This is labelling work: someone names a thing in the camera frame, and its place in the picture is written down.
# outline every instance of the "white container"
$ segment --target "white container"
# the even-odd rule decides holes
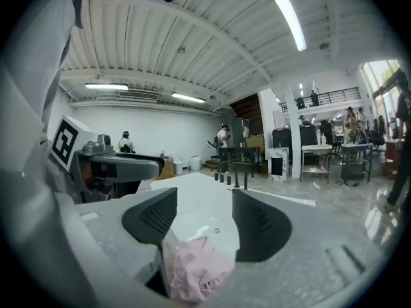
[[[182,161],[174,161],[174,172],[176,175],[182,174]]]
[[[191,157],[189,161],[189,166],[191,170],[198,171],[201,169],[201,158]]]

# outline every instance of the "ceiling light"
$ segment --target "ceiling light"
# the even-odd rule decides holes
[[[87,89],[101,89],[101,90],[128,90],[128,85],[119,85],[113,83],[86,83]]]
[[[172,96],[175,97],[175,98],[195,101],[196,103],[205,103],[206,102],[204,99],[199,99],[199,98],[194,98],[194,97],[190,97],[190,96],[180,95],[180,94],[177,94],[176,92],[174,92],[172,94]]]
[[[291,4],[290,0],[274,0],[277,6],[283,13],[285,20],[293,33],[295,43],[297,44],[298,51],[303,51],[307,49],[306,40],[304,34],[302,33],[302,28],[300,22],[297,18],[297,14]]]

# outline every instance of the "ceiling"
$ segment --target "ceiling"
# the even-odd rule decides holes
[[[83,29],[72,32],[61,86],[78,107],[224,112],[270,83],[395,56],[389,27],[368,0],[290,1],[307,43],[302,52],[272,0],[83,0]],[[319,49],[322,43],[329,48]],[[124,98],[86,89],[87,82],[159,95]]]

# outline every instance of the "pink cloth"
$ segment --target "pink cloth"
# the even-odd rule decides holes
[[[234,261],[212,246],[207,236],[183,242],[174,262],[171,297],[184,304],[207,298],[234,269]]]

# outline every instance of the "balcony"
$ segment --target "balcony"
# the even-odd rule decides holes
[[[298,112],[307,111],[307,108],[309,108],[310,110],[312,110],[312,108],[315,108],[315,110],[322,111],[325,108],[327,110],[332,110],[334,107],[337,108],[344,105],[347,105],[346,107],[348,107],[349,105],[353,105],[352,107],[359,107],[363,103],[361,100],[360,92],[358,91],[358,87],[319,94],[319,106],[314,106],[310,96],[304,97],[303,101],[305,108],[298,110]],[[288,111],[286,103],[281,103],[280,107],[283,113]]]

